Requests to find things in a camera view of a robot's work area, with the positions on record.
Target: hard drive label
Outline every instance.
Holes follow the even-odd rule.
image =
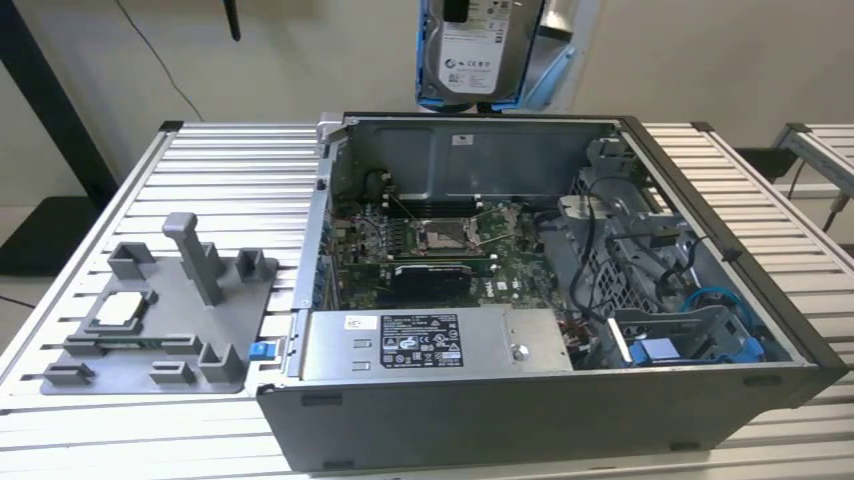
[[[385,368],[463,366],[456,315],[383,315],[380,341]]]
[[[472,0],[468,20],[443,23],[439,79],[452,92],[495,91],[511,8],[507,0]]]

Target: cable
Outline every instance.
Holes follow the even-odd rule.
[[[659,298],[659,300],[660,300],[660,288],[667,284],[667,279],[672,275],[679,275],[679,277],[682,277],[682,274],[684,274],[684,272],[687,272],[694,266],[694,262],[696,260],[696,247],[699,246],[700,242],[707,238],[708,238],[708,235],[703,235],[688,246],[688,261],[686,262],[686,264],[682,267],[676,267],[675,265],[670,267],[664,271],[664,273],[662,273],[662,276],[655,281],[655,296]]]
[[[368,168],[365,170],[364,175],[361,176],[361,192],[359,194],[359,198],[361,198],[363,200],[369,200],[367,198],[367,195],[368,195],[368,179],[371,178],[371,175],[373,175],[375,173],[380,174],[380,180],[381,180],[381,176],[388,173],[388,170],[385,170],[384,168]]]
[[[133,27],[133,30],[136,30],[136,33],[139,34],[139,37],[143,39],[143,42],[145,42],[145,45],[148,46],[148,50],[151,50],[151,53],[155,54],[155,58],[157,59],[157,62],[160,62],[160,66],[163,67],[163,71],[165,72],[165,76],[169,78],[169,83],[172,84],[172,88],[175,88],[175,91],[184,98],[184,101],[187,102],[187,105],[189,105],[189,108],[192,108],[192,111],[196,112],[196,116],[199,117],[199,121],[204,122],[204,118],[201,117],[201,114],[199,113],[199,109],[196,108],[196,106],[189,101],[189,98],[184,94],[184,91],[177,87],[177,84],[175,83],[175,79],[172,78],[172,72],[169,72],[169,69],[165,66],[165,63],[163,62],[163,59],[160,58],[160,54],[157,54],[157,51],[155,50],[155,47],[151,45],[151,42],[148,41],[148,38],[145,37],[145,34],[143,33],[143,31],[136,26],[136,23],[133,22],[133,19],[131,18],[131,14],[125,10],[124,5],[121,5],[121,0],[115,0],[115,1],[116,1],[116,5],[119,6],[119,9],[121,10],[121,13],[124,14],[124,18],[127,18],[128,23],[131,24],[131,27]]]
[[[20,300],[9,298],[5,295],[0,295],[0,300],[5,300],[9,303],[14,303],[14,304],[20,305],[21,307],[36,308],[36,306],[32,303],[21,302]]]
[[[587,239],[584,241],[584,250],[582,252],[582,262],[572,275],[572,281],[570,282],[570,300],[575,307],[580,310],[582,315],[586,318],[592,318],[596,322],[604,324],[606,320],[596,312],[594,312],[587,306],[582,305],[578,301],[578,282],[582,278],[582,273],[590,263],[590,255],[592,253],[592,244],[596,239],[596,214],[592,209],[592,202],[590,201],[590,190],[587,190]]]
[[[791,195],[795,193],[795,185],[798,184],[798,178],[800,177],[800,172],[803,171],[804,166],[806,160],[800,160],[800,166],[798,167],[798,170],[795,170],[795,176],[791,179],[791,186],[788,187],[788,194],[786,195],[788,200],[791,200]]]
[[[742,299],[739,298],[739,296],[735,295],[735,293],[727,288],[723,288],[723,287],[700,288],[684,299],[684,303],[682,304],[682,308],[679,309],[679,311],[686,312],[691,308],[691,305],[694,304],[694,300],[696,300],[702,295],[707,293],[719,293],[720,295],[727,297],[730,300],[732,300],[732,302],[735,302],[735,306],[739,308],[746,318],[744,323],[747,323],[747,325],[744,325],[744,328],[750,332],[752,330],[752,314],[750,313],[750,310],[747,310],[747,307],[744,306],[744,303],[742,302]]]
[[[368,225],[371,225],[373,227],[373,231],[376,232],[376,240],[379,240],[379,248],[376,249],[376,252],[372,252],[369,255],[376,255],[383,251],[383,246],[385,245],[385,242],[383,241],[383,234],[380,232],[379,226],[367,218],[360,217],[356,218],[357,222],[364,222]]]

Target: motherboard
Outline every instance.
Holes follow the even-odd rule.
[[[510,201],[471,209],[364,205],[333,222],[340,307],[560,309],[534,219]]]

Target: white wall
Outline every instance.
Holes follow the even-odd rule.
[[[123,1],[209,121],[412,109],[417,0],[239,2],[239,43],[216,0]],[[16,4],[124,173],[192,111],[113,0]],[[851,18],[850,0],[606,0],[571,108],[707,120],[759,146],[787,121],[854,122]]]
[[[607,0],[574,110],[703,120],[739,146],[854,123],[851,19],[850,0]]]
[[[207,121],[413,108],[416,0],[123,0]],[[18,0],[103,155],[129,171],[163,120],[193,119],[113,0]]]
[[[0,109],[0,207],[34,206],[49,196],[83,195],[71,167],[1,66]]]

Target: metal case panel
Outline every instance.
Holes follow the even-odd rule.
[[[297,471],[556,461],[710,449],[794,406],[815,370],[285,388],[257,401]]]

